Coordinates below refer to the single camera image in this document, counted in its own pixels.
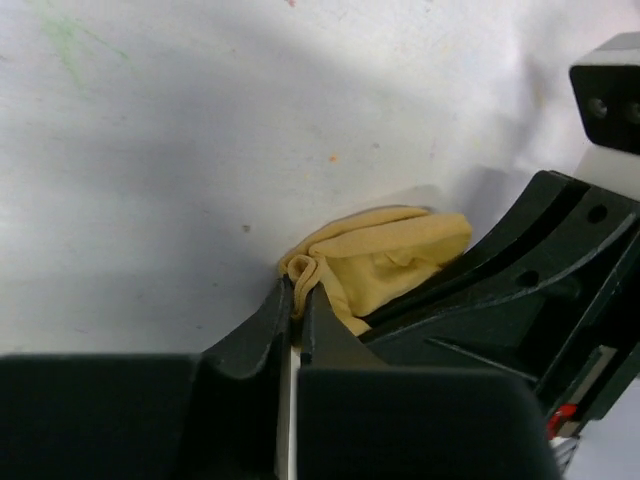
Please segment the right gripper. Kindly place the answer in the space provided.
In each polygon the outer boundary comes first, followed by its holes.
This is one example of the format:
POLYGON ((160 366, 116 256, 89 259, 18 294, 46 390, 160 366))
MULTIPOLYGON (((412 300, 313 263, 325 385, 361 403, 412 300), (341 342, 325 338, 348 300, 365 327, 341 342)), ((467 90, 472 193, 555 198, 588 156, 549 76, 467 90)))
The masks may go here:
POLYGON ((639 204, 537 173, 467 253, 372 315, 396 365, 491 366, 535 385, 551 436, 603 418, 639 371, 639 204))

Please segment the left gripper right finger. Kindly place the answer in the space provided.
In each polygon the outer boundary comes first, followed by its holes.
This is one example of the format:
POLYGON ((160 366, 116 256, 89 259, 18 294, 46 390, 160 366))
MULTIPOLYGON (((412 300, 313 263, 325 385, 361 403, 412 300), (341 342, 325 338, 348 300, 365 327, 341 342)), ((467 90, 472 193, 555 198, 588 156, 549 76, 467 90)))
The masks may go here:
POLYGON ((300 340, 303 367, 348 370, 387 367, 337 318, 323 287, 314 287, 307 296, 300 340))

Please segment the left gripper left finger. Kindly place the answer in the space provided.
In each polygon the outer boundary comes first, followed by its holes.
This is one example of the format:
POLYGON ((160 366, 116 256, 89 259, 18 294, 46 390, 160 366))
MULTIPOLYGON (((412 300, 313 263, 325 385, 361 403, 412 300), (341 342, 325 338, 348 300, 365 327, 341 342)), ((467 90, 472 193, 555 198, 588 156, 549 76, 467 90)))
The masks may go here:
POLYGON ((254 314, 203 352, 203 363, 232 380, 255 377, 264 370, 276 340, 287 334, 292 308, 291 281, 279 278, 254 314))

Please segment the yellow ankle sock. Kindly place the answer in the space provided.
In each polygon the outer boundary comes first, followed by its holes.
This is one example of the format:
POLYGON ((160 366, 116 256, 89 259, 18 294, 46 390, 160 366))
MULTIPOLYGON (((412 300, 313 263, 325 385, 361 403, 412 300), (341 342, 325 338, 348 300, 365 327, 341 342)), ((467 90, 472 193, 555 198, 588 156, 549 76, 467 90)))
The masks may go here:
POLYGON ((414 290, 470 244, 472 227, 460 213, 398 206, 367 210, 310 234, 279 261, 293 283, 292 319, 321 285, 336 317, 354 335, 370 329, 365 317, 414 290))

